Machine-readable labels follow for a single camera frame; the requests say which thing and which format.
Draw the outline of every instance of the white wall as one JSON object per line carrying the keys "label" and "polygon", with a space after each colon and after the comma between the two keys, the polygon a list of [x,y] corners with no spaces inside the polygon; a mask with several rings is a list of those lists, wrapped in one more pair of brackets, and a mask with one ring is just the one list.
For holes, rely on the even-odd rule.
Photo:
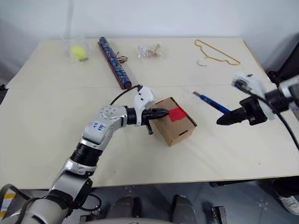
{"label": "white wall", "polygon": [[[298,0],[73,1],[74,36],[241,36],[266,70],[299,41]],[[67,0],[0,0],[0,82],[39,41],[64,35],[67,9]]]}

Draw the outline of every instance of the blue pen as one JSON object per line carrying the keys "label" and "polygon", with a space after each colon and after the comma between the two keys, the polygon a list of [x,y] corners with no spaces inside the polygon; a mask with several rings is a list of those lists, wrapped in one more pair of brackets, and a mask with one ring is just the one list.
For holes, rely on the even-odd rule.
{"label": "blue pen", "polygon": [[228,113],[228,112],[230,112],[229,109],[227,109],[224,106],[216,103],[215,101],[211,100],[210,98],[206,97],[205,95],[199,94],[196,91],[194,91],[193,94],[196,95],[196,96],[198,96],[199,98],[201,98],[203,101],[205,101],[207,104],[211,105],[212,107],[214,107],[215,109],[217,109],[221,113]]}

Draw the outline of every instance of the gray floor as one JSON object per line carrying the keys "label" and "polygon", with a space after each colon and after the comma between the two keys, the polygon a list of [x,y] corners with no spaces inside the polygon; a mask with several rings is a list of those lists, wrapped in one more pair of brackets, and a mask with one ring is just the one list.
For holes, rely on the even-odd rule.
{"label": "gray floor", "polygon": [[[295,216],[279,204],[272,196],[267,181],[253,181],[212,188],[209,183],[179,183],[139,186],[97,188],[93,192],[102,199],[103,212],[118,198],[133,195],[142,200],[142,216],[168,220],[172,198],[176,194],[187,196],[192,202],[198,224],[215,224],[211,218],[211,206],[225,206],[228,224],[298,224]],[[42,196],[45,191],[32,191]],[[84,207],[96,204],[88,199]],[[88,212],[74,211],[64,224],[78,223],[81,215]]]}

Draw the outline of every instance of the wire hanger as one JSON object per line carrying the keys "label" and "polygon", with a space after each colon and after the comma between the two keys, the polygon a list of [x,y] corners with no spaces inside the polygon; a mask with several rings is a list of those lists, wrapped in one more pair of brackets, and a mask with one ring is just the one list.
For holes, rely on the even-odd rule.
{"label": "wire hanger", "polygon": [[[204,52],[204,50],[202,49],[202,46],[196,43],[197,41],[199,41],[199,42],[201,42],[201,43],[203,43],[203,44],[209,46],[210,48],[212,48],[212,49],[218,51],[219,53],[222,53],[222,54],[225,55],[226,57],[229,57],[230,59],[233,59],[233,60],[234,60],[235,62],[237,62],[237,63],[231,63],[231,62],[229,62],[228,60],[220,60],[220,59],[218,59],[218,58],[209,56],[206,52]],[[233,58],[233,57],[227,55],[226,53],[224,53],[224,52],[218,50],[217,48],[211,46],[210,44],[201,41],[200,39],[196,39],[196,40],[194,41],[194,44],[195,44],[197,47],[199,47],[199,49],[201,50],[201,52],[205,55],[205,58],[202,58],[202,59],[200,59],[200,60],[205,60],[205,59],[207,59],[207,58],[210,58],[210,59],[216,60],[216,61],[218,61],[218,62],[226,62],[226,63],[228,63],[228,64],[230,64],[230,65],[239,65],[239,64],[241,64],[241,62],[238,61],[237,59],[235,59],[235,58]],[[197,61],[197,64],[200,65],[200,66],[205,66],[205,65],[200,64],[200,63],[199,63],[199,60]]]}

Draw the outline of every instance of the black cable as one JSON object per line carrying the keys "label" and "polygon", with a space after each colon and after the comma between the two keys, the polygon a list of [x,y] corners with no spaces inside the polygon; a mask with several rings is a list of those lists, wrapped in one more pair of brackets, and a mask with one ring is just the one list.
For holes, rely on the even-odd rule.
{"label": "black cable", "polygon": [[30,205],[31,202],[34,202],[37,199],[40,199],[40,198],[39,197],[33,197],[33,198],[31,198],[31,199],[29,199],[28,201],[25,202],[25,204],[23,205],[23,207],[22,207],[22,209],[19,213],[18,219],[15,222],[15,224],[21,224],[21,222],[23,221],[23,218],[26,214],[27,207]]}
{"label": "black cable", "polygon": [[130,89],[125,90],[124,92],[122,92],[120,95],[118,95],[111,103],[110,105],[114,104],[116,100],[118,100],[119,97],[121,97],[123,94],[129,92],[130,90],[134,89],[134,88],[138,88],[138,91],[142,88],[141,85],[134,85],[132,86]]}
{"label": "black cable", "polygon": [[30,197],[27,196],[26,194],[24,194],[23,192],[21,192],[19,189],[17,189],[14,185],[8,183],[5,184],[1,190],[0,190],[0,209],[2,207],[3,201],[4,201],[4,197],[5,194],[7,193],[8,189],[11,189],[14,193],[19,194],[22,198],[24,198],[25,200],[29,200]]}
{"label": "black cable", "polygon": [[273,112],[274,114],[276,114],[276,115],[278,116],[278,118],[281,120],[281,122],[285,125],[285,127],[286,127],[286,129],[288,130],[288,132],[289,132],[291,138],[293,139],[293,141],[294,141],[294,143],[295,143],[297,149],[299,150],[299,144],[298,144],[298,142],[297,142],[297,139],[296,139],[296,137],[295,137],[293,131],[291,130],[290,126],[288,125],[288,123],[287,123],[286,120],[284,119],[284,117],[280,114],[280,112],[278,112],[278,111],[275,109],[275,107],[274,107],[269,101],[267,101],[266,99],[264,99],[264,98],[262,98],[262,97],[260,97],[260,96],[258,96],[258,95],[256,95],[256,94],[250,92],[249,90],[247,90],[247,89],[244,88],[243,86],[238,85],[238,86],[236,86],[236,87],[237,87],[238,89],[240,89],[241,91],[243,91],[243,92],[245,92],[245,93],[251,95],[252,97],[255,97],[255,98],[261,100],[261,101],[264,102],[269,108],[271,108],[272,112]]}
{"label": "black cable", "polygon": [[95,208],[93,208],[93,209],[86,209],[86,208],[83,208],[83,207],[81,207],[79,209],[83,210],[83,211],[90,211],[90,212],[98,210],[101,207],[101,205],[102,205],[102,200],[98,196],[96,196],[94,194],[89,194],[88,196],[96,198],[99,201],[99,204],[97,206],[95,206]]}

